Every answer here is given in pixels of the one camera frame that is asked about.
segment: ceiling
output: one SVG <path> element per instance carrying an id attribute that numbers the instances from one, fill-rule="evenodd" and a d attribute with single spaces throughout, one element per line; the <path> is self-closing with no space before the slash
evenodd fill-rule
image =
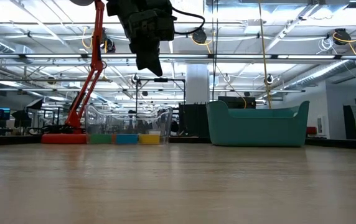
<path id="1" fill-rule="evenodd" d="M 83 46 L 90 44 L 91 33 L 93 32 L 93 21 L 95 20 L 95 10 L 93 5 L 82 7 L 72 4 L 69 0 L 23 0 L 24 8 L 17 7 L 10 0 L 0 0 L 0 42 L 8 46 L 23 45 L 36 54 L 85 54 L 91 53 L 91 49 Z M 212 14 L 207 12 L 207 4 L 203 1 L 175 0 L 172 1 L 174 7 L 203 15 L 207 23 L 204 30 L 208 39 L 212 40 L 212 26 L 217 27 L 216 21 L 212 24 Z M 221 10 L 216 14 L 218 17 L 218 48 L 216 41 L 214 47 L 210 44 L 210 51 L 218 54 L 261 54 L 262 40 L 257 38 L 260 33 L 259 12 L 256 7 L 246 7 L 243 4 L 222 4 Z M 353 39 L 356 39 L 356 8 L 349 8 L 346 5 L 327 5 L 317 8 L 316 12 L 308 16 L 306 20 L 296 22 L 297 17 L 306 4 L 282 4 L 274 6 L 272 4 L 263 5 L 263 24 L 265 34 L 265 45 L 270 46 L 267 54 L 335 54 L 332 48 L 322 50 L 321 42 L 327 34 L 332 34 L 336 28 L 345 28 Z M 196 18 L 175 14 L 178 17 L 176 30 L 192 30 L 200 24 Z M 41 21 L 48 28 L 45 29 L 38 21 Z M 106 33 L 116 45 L 116 53 L 129 53 L 129 41 L 124 35 L 124 30 L 116 16 L 104 16 L 104 27 Z M 281 35 L 281 38 L 274 42 L 279 33 L 290 27 L 290 30 Z M 352 54 L 349 45 L 333 45 L 338 54 Z M 207 47 L 195 44 L 192 39 L 185 36 L 176 36 L 172 43 L 162 42 L 160 46 L 161 54 L 208 54 Z M 41 66 L 44 63 L 54 63 L 54 66 Z M 141 78 L 154 78 L 155 76 L 147 69 L 138 70 L 134 60 L 127 63 L 126 60 L 107 60 L 109 67 L 105 70 L 104 78 L 108 82 L 99 82 L 97 88 L 131 88 L 131 77 L 138 74 Z M 164 77 L 185 78 L 186 65 L 188 63 L 199 63 L 193 60 L 175 61 L 165 60 L 162 62 Z M 211 62 L 207 63 L 210 74 L 213 74 Z M 268 63 L 267 72 L 272 74 L 276 82 L 288 82 L 296 76 L 317 66 L 319 62 L 276 62 Z M 35 59 L 31 64 L 17 64 L 13 60 L 0 60 L 0 66 L 12 73 L 20 75 L 29 74 L 29 79 L 33 82 L 22 83 L 21 85 L 32 86 L 41 85 L 43 88 L 68 88 L 71 82 L 58 82 L 55 85 L 48 83 L 36 83 L 36 79 L 55 77 L 64 79 L 84 79 L 88 74 L 89 62 L 83 60 L 45 60 Z M 233 87 L 239 89 L 259 89 L 263 87 L 264 66 L 261 61 L 253 63 L 218 62 L 217 65 L 224 75 L 228 75 Z M 217 71 L 217 88 L 229 88 L 223 76 Z M 176 92 L 170 93 L 149 93 L 143 98 L 152 99 L 182 99 L 183 93 L 174 83 L 153 83 L 149 82 L 145 88 L 176 88 Z M 126 93 L 98 92 L 98 96 L 113 102 L 132 102 Z"/>

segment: metal frame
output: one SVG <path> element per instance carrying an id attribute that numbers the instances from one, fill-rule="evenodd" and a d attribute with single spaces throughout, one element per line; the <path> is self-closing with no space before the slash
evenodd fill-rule
<path id="1" fill-rule="evenodd" d="M 150 81 L 154 81 L 154 82 L 160 82 L 162 80 L 162 82 L 168 82 L 168 81 L 171 81 L 171 82 L 174 82 L 176 84 L 176 86 L 178 86 L 178 88 L 180 90 L 178 91 L 183 91 L 184 92 L 184 104 L 186 102 L 186 80 L 184 79 L 176 79 L 176 78 L 138 78 L 136 80 L 136 83 L 135 83 L 135 94 L 136 94 L 136 99 L 135 99 L 135 112 L 138 112 L 138 92 L 139 90 L 142 90 L 143 87 L 145 87 L 146 84 L 148 84 Z M 141 88 L 138 89 L 138 83 L 141 82 L 141 81 L 145 81 L 144 84 L 142 84 Z M 176 81 L 179 81 L 179 82 L 183 82 L 184 83 L 184 89 L 182 89 Z"/>

